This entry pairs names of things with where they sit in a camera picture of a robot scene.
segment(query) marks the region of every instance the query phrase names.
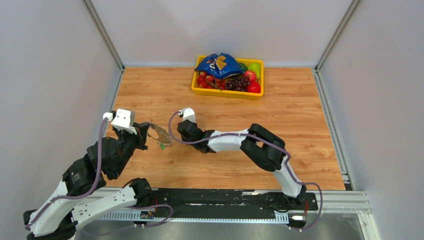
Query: white wall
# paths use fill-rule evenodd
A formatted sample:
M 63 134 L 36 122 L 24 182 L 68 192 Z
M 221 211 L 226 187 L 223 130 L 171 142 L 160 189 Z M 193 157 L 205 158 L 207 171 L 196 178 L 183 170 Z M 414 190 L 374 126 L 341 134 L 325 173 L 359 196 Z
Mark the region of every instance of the white wall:
M 229 53 L 315 65 L 351 0 L 93 0 L 125 65 L 194 66 Z
M 424 1 L 364 0 L 322 74 L 381 238 L 423 239 Z
M 63 172 L 95 142 L 119 70 L 79 0 L 0 7 L 0 239 L 26 239 Z

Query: yellow plastic crate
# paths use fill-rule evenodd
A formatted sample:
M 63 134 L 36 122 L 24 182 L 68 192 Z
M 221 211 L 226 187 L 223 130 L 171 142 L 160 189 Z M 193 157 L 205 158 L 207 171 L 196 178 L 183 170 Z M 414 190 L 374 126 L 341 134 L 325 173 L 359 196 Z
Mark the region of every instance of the yellow plastic crate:
M 205 58 L 206 56 L 199 56 L 197 58 L 196 66 Z M 237 98 L 237 99 L 250 99 L 250 100 L 258 100 L 264 95 L 264 62 L 256 59 L 244 59 L 244 58 L 236 58 L 238 63 L 244 63 L 246 66 L 249 66 L 252 63 L 260 64 L 260 77 L 257 82 L 260 85 L 260 93 L 251 93 L 245 91 L 228 91 L 228 90 L 218 90 L 218 89 L 209 89 L 209 88 L 201 88 L 197 82 L 199 77 L 199 72 L 195 71 L 193 76 L 193 81 L 191 82 L 191 89 L 197 95 L 203 96 L 217 96 L 217 97 L 225 97 L 225 98 Z

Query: blue chip bag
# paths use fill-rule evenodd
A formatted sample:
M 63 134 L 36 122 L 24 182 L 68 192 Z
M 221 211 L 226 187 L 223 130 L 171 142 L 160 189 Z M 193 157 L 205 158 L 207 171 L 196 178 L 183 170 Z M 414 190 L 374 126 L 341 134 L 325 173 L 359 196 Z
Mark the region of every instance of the blue chip bag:
M 196 67 L 195 71 L 205 71 L 217 79 L 224 79 L 245 72 L 234 57 L 226 53 L 221 53 L 219 56 L 214 53 L 205 57 Z

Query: wooden table surface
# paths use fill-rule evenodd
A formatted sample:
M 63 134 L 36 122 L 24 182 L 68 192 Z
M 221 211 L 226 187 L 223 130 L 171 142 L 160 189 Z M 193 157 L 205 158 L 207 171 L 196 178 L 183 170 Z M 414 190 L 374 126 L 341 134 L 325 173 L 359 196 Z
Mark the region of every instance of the wooden table surface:
M 316 182 L 323 190 L 345 189 L 310 68 L 265 68 L 260 100 L 195 95 L 192 77 L 190 67 L 126 68 L 114 109 L 135 111 L 137 123 L 151 120 L 166 129 L 171 115 L 186 107 L 194 109 L 202 130 L 240 131 L 258 123 L 286 142 L 301 181 Z M 172 121 L 174 133 L 179 121 Z M 107 135 L 116 137 L 111 127 Z M 241 151 L 203 154 L 175 141 L 161 150 L 151 138 L 146 145 L 148 150 L 136 150 L 119 179 L 108 186 L 140 177 L 152 188 L 280 188 L 271 172 Z

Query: robotic arm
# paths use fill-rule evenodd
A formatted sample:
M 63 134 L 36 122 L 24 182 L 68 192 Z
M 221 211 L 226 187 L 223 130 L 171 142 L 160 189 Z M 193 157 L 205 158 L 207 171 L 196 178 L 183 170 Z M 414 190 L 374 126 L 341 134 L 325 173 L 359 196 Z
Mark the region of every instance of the robotic arm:
M 281 138 L 256 123 L 241 131 L 202 131 L 196 124 L 195 112 L 189 107 L 180 110 L 179 116 L 182 117 L 182 122 L 178 123 L 177 131 L 183 141 L 204 140 L 192 144 L 196 150 L 204 154 L 229 150 L 244 152 L 258 167 L 272 172 L 284 195 L 298 205 L 303 202 L 306 186 L 299 184 L 300 180 L 293 173 L 287 161 L 288 153 L 284 150 L 286 143 Z M 274 147 L 284 150 L 285 153 L 268 144 L 263 144 L 261 147 L 257 145 L 258 140 L 265 140 Z
M 152 189 L 145 178 L 137 178 L 129 186 L 110 196 L 85 205 L 78 203 L 94 191 L 106 185 L 97 172 L 98 149 L 101 149 L 101 171 L 109 180 L 117 179 L 136 149 L 146 150 L 149 123 L 135 123 L 135 112 L 124 109 L 107 112 L 103 118 L 111 121 L 118 139 L 103 137 L 87 148 L 87 154 L 76 160 L 63 174 L 54 193 L 38 209 L 23 214 L 25 228 L 31 233 L 27 240 L 73 239 L 75 232 L 109 212 L 133 206 L 144 207 L 150 203 Z

